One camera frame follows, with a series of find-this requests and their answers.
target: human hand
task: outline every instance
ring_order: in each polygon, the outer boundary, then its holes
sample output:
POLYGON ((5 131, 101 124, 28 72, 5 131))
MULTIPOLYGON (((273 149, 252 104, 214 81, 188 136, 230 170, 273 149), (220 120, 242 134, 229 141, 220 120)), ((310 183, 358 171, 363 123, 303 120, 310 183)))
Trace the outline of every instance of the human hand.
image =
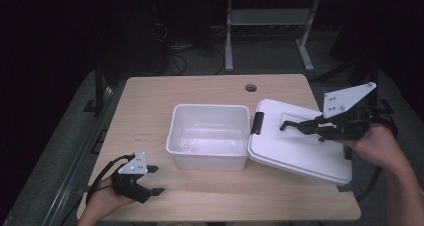
POLYGON ((358 141, 338 141, 349 146, 365 160, 386 170, 395 170, 409 164, 391 130, 380 124, 372 124, 358 141))
POLYGON ((78 222, 79 226, 95 225, 100 219, 113 213, 116 209, 131 204, 134 200, 116 195, 113 191, 111 177, 99 182, 78 222))

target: person's left hand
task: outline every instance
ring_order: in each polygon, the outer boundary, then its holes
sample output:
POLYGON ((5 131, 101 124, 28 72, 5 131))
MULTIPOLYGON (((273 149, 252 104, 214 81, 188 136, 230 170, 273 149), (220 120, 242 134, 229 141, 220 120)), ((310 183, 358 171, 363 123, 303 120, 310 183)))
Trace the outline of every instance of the person's left hand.
POLYGON ((134 202, 127 197, 116 195, 110 187, 111 184, 112 179, 110 177, 100 181, 98 190, 93 193, 81 215, 78 222, 79 226, 95 225, 100 219, 113 213, 116 209, 134 202))

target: open white box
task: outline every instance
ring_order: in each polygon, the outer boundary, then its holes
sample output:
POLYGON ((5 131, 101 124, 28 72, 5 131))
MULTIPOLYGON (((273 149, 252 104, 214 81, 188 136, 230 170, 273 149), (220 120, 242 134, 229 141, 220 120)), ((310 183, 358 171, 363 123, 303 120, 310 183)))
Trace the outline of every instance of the open white box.
POLYGON ((172 114, 166 149, 180 169, 241 171, 249 135, 246 106, 180 104, 172 114))
POLYGON ((250 130, 249 109, 240 105, 180 104, 174 109, 166 149, 180 169, 240 171, 247 158, 296 174, 345 185, 352 179, 344 148, 295 128, 285 120, 313 119, 321 112, 264 99, 259 124, 250 130))

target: table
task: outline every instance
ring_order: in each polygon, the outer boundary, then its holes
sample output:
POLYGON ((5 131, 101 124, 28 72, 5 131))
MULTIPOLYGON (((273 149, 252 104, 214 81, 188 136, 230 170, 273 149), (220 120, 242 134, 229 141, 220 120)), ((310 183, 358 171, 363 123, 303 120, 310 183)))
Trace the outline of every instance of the table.
MULTIPOLYGON (((241 172, 179 170, 166 151, 174 107, 181 103, 246 105, 251 121, 269 98, 318 110, 303 75, 141 77, 128 80, 111 122, 91 184, 106 164, 124 154, 146 153, 159 170, 138 183, 163 187, 145 204, 122 207, 105 220, 288 221, 355 220, 360 209, 352 192, 248 160, 241 172), (246 85, 254 84, 255 92, 246 85)), ((78 217, 85 207, 78 210, 78 217)))
POLYGON ((296 9, 233 9, 231 0, 227 8, 227 35, 225 42, 225 69, 234 70, 231 47, 231 26, 233 25, 303 25, 303 34, 296 39, 306 71, 314 71, 314 66, 306 50, 306 41, 311 31, 319 0, 312 0, 309 8, 296 9))

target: table hole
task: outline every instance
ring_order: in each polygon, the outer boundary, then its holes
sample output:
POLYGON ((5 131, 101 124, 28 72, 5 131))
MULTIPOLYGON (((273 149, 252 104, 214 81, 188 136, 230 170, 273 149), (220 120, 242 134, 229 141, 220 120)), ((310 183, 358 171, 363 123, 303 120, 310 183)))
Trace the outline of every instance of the table hole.
POLYGON ((248 92, 255 92, 258 89, 258 87, 256 87, 256 85, 254 85, 254 84, 247 84, 245 89, 248 92))

